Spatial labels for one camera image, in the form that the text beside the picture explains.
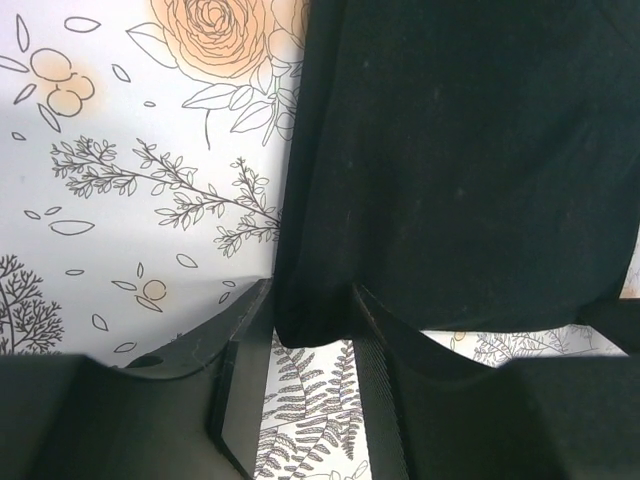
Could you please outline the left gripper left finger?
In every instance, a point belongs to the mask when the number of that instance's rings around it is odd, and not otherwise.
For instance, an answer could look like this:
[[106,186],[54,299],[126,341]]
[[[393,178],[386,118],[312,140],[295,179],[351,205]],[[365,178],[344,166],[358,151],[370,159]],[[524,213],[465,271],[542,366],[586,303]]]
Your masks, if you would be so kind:
[[220,314],[131,361],[151,470],[164,479],[249,479],[273,327],[260,279]]

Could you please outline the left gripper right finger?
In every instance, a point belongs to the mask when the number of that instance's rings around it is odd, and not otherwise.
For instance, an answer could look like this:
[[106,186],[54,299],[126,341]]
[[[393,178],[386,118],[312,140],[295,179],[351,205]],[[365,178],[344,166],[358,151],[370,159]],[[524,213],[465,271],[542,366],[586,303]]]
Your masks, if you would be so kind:
[[494,479],[495,434],[480,413],[488,367],[460,356],[352,288],[353,345],[375,479]]

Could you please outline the black t shirt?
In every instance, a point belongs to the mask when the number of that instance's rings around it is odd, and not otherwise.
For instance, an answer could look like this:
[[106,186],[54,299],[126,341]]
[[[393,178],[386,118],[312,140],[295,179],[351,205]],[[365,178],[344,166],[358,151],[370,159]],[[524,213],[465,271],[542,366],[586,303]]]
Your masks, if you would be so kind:
[[287,347],[364,287],[416,330],[617,297],[639,230],[635,1],[314,1],[275,267]]

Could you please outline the floral table mat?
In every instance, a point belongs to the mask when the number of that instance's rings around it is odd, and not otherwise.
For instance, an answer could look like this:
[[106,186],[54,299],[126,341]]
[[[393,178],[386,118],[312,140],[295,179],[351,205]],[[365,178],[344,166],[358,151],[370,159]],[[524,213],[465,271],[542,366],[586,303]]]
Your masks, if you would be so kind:
[[[3,478],[164,479],[124,367],[268,279],[249,479],[375,479],[352,298],[348,338],[276,331],[312,2],[2,3]],[[620,294],[573,323],[416,331],[489,368],[494,479],[638,477],[639,230]]]

